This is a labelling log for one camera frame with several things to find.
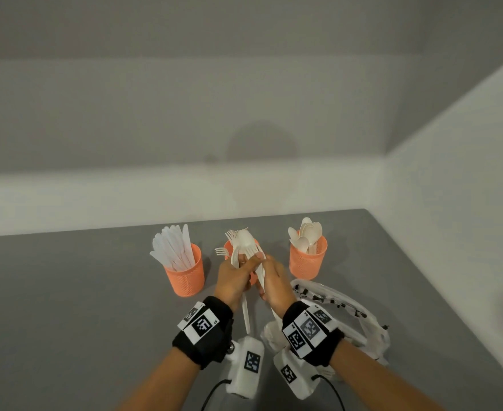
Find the wrist strap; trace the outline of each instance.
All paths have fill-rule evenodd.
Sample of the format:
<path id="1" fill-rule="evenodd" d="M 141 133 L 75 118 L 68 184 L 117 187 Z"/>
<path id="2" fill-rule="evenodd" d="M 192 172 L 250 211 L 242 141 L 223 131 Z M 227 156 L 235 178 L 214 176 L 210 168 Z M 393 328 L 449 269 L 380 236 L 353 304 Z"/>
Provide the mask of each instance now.
<path id="1" fill-rule="evenodd" d="M 344 333 L 320 306 L 296 301 L 285 312 L 282 332 L 297 357 L 314 366 L 329 366 L 329 361 Z"/>
<path id="2" fill-rule="evenodd" d="M 216 297 L 198 302 L 181 320 L 173 339 L 177 347 L 204 369 L 212 360 L 221 362 L 231 344 L 233 313 Z"/>

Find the white marker tag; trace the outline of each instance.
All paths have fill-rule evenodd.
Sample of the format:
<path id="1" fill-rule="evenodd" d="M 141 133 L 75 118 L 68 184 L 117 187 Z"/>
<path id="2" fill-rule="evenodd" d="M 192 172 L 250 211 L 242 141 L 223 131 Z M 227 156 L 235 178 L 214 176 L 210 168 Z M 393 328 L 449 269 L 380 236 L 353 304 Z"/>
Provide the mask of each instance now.
<path id="1" fill-rule="evenodd" d="M 191 341 L 193 345 L 198 343 L 198 341 L 204 337 L 204 335 L 212 330 L 216 324 L 219 323 L 219 319 L 214 315 L 213 311 L 207 309 L 203 314 L 198 316 L 198 318 L 193 321 L 190 325 L 185 327 L 183 330 L 187 335 L 188 340 Z"/>
<path id="2" fill-rule="evenodd" d="M 295 349 L 295 352 L 297 352 L 297 356 L 299 356 L 299 358 L 303 359 L 310 352 L 312 352 L 312 348 L 304 339 L 304 336 L 301 334 L 301 331 L 297 329 L 295 323 L 291 323 L 284 330 L 282 330 L 282 332 L 284 332 L 286 339 L 288 339 L 293 349 Z"/>
<path id="3" fill-rule="evenodd" d="M 304 337 L 306 337 L 312 346 L 316 347 L 324 340 L 327 335 L 324 333 L 316 321 L 310 316 L 310 314 L 305 310 L 293 321 Z"/>
<path id="4" fill-rule="evenodd" d="M 200 311 L 202 307 L 204 307 L 205 304 L 199 301 L 194 305 L 194 307 L 187 313 L 187 315 L 179 322 L 177 327 L 179 327 L 179 330 L 185 329 L 185 327 L 191 322 L 192 318 L 196 316 L 196 313 Z"/>
<path id="5" fill-rule="evenodd" d="M 330 333 L 337 329 L 337 321 L 335 321 L 335 319 L 320 306 L 310 306 L 307 311 L 321 324 L 323 324 Z"/>

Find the gray table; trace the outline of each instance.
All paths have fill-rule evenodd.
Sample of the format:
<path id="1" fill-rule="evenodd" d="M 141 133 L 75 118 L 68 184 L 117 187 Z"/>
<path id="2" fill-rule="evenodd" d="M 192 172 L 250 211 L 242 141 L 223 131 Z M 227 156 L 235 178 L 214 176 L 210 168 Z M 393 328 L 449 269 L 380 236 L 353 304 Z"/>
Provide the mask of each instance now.
<path id="1" fill-rule="evenodd" d="M 448 410 L 503 410 L 503 370 L 365 210 L 309 214 L 329 248 L 317 281 L 343 291 L 390 325 L 390 367 Z M 189 224 L 203 251 L 204 290 L 174 295 L 148 252 L 163 225 L 0 237 L 0 410 L 110 410 L 171 346 L 181 317 L 212 294 L 224 231 L 249 227 L 262 248 L 287 265 L 288 226 L 303 215 Z M 272 320 L 252 291 L 252 327 Z M 237 313 L 233 336 L 245 334 Z M 184 406 L 200 409 L 225 372 L 201 372 Z M 337 384 L 347 410 L 364 409 Z M 299 401 L 267 354 L 254 401 L 214 395 L 209 409 L 337 410 L 325 383 Z"/>

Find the orange cup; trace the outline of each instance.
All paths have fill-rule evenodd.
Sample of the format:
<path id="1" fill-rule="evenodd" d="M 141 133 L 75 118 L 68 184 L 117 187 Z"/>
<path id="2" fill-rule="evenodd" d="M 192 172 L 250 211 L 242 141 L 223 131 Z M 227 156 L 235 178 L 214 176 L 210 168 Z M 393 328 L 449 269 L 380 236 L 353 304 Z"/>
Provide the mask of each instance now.
<path id="1" fill-rule="evenodd" d="M 179 297 L 190 297 L 198 294 L 204 287 L 204 265 L 202 264 L 202 251 L 196 245 L 191 244 L 192 255 L 196 264 L 194 267 L 186 271 L 166 270 L 168 279 L 170 280 L 173 291 Z"/>
<path id="2" fill-rule="evenodd" d="M 223 246 L 226 249 L 228 249 L 228 256 L 225 257 L 225 259 L 228 260 L 232 256 L 232 251 L 234 251 L 234 248 L 232 247 L 232 244 L 230 241 L 225 242 L 225 244 Z M 251 278 L 250 278 L 250 284 L 254 285 L 257 282 L 257 280 L 258 280 L 257 274 L 255 274 L 255 272 L 252 272 Z"/>
<path id="3" fill-rule="evenodd" d="M 311 280 L 318 275 L 328 241 L 322 236 L 316 242 L 316 255 L 303 254 L 291 243 L 289 244 L 289 271 L 297 278 Z"/>

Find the black wristband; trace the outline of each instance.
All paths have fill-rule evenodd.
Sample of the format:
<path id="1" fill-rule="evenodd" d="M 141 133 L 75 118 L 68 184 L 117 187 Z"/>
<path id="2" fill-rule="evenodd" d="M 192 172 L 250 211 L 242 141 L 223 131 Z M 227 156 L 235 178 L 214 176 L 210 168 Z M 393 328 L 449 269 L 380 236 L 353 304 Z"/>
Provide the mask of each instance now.
<path id="1" fill-rule="evenodd" d="M 292 325 L 293 321 L 301 315 L 303 311 L 307 310 L 308 307 L 309 306 L 302 301 L 296 301 L 293 303 L 284 314 L 282 319 L 283 328 L 285 329 Z M 316 347 L 314 347 L 306 337 L 303 338 L 310 348 L 312 348 L 312 351 L 305 355 L 303 359 L 313 366 L 328 366 L 329 361 L 333 356 L 333 352 L 335 352 L 335 348 L 337 348 L 341 339 L 344 338 L 344 333 L 338 328 L 330 332 L 314 315 L 310 315 L 310 317 L 314 320 L 316 325 L 320 327 L 324 333 L 326 333 L 327 336 Z M 294 349 L 294 344 L 291 340 L 289 340 L 289 342 L 291 350 L 298 356 L 296 350 Z"/>
<path id="2" fill-rule="evenodd" d="M 208 296 L 203 304 L 204 306 L 199 310 L 193 309 L 189 312 L 187 317 L 191 316 L 191 318 L 188 319 L 184 329 L 175 336 L 172 343 L 173 347 L 177 347 L 194 363 L 200 365 L 200 369 L 204 369 L 212 360 L 221 362 L 224 359 L 231 345 L 233 323 L 231 308 L 217 297 Z M 206 317 L 208 310 L 213 313 L 218 323 L 212 324 L 212 316 Z M 188 327 L 193 328 L 190 330 L 199 336 L 199 340 L 193 342 L 187 336 L 185 330 Z"/>

